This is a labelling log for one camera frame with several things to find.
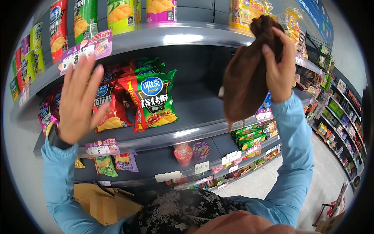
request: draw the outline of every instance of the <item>light blue jacket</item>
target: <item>light blue jacket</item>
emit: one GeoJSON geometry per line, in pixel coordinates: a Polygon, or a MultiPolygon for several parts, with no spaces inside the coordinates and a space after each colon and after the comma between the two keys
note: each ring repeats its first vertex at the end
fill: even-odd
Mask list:
{"type": "MultiPolygon", "coordinates": [[[[228,198],[246,204],[248,212],[274,224],[296,227],[313,176],[312,131],[304,118],[301,100],[294,93],[285,102],[272,104],[271,108],[282,139],[283,165],[278,169],[277,182],[265,200],[243,196],[228,198]]],[[[123,233],[122,225],[127,218],[103,226],[75,202],[73,180],[77,144],[61,150],[50,146],[46,138],[42,154],[47,209],[65,233],[123,233]]]]}

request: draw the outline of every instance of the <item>purple chip bag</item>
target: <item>purple chip bag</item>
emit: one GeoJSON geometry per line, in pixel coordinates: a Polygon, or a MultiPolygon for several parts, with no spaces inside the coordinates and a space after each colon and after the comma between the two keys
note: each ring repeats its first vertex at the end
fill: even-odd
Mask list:
{"type": "Polygon", "coordinates": [[[56,108],[54,94],[49,94],[44,101],[40,103],[40,114],[38,115],[40,125],[44,136],[48,136],[52,125],[51,122],[58,124],[60,116],[56,108]]]}
{"type": "Polygon", "coordinates": [[[139,172],[135,162],[135,153],[117,154],[114,156],[116,169],[121,171],[139,172]]]}

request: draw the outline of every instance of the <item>brown cloth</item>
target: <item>brown cloth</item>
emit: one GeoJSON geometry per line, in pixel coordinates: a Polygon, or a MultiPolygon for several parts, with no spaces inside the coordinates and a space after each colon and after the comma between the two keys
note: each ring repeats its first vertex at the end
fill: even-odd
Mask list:
{"type": "Polygon", "coordinates": [[[283,44],[271,31],[271,27],[283,27],[269,16],[253,19],[251,31],[255,41],[248,47],[236,51],[225,70],[223,79],[223,111],[231,132],[234,122],[254,115],[266,98],[266,63],[262,45],[267,44],[275,53],[275,60],[282,59],[283,44]]]}

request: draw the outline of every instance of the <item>white floor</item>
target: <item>white floor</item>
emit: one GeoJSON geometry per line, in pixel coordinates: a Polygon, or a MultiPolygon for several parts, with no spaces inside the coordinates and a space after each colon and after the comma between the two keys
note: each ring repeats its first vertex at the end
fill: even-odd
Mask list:
{"type": "MultiPolygon", "coordinates": [[[[315,134],[312,135],[312,143],[315,164],[313,179],[297,222],[297,229],[303,231],[315,230],[312,223],[315,221],[317,213],[320,212],[322,203],[329,204],[335,201],[341,186],[348,180],[347,175],[340,166],[340,162],[315,134]]],[[[242,195],[264,199],[276,182],[277,170],[282,165],[282,161],[283,158],[278,157],[258,171],[227,185],[227,187],[216,193],[221,197],[242,195]]],[[[353,199],[353,191],[350,185],[344,196],[346,198],[346,207],[348,207],[353,199]]]]}

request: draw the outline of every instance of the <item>purple cup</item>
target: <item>purple cup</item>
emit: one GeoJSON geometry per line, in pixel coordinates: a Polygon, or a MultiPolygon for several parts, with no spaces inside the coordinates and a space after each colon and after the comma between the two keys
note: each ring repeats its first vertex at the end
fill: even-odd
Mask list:
{"type": "Polygon", "coordinates": [[[195,161],[203,162],[210,152],[210,147],[206,142],[196,142],[193,144],[192,150],[195,161]]]}

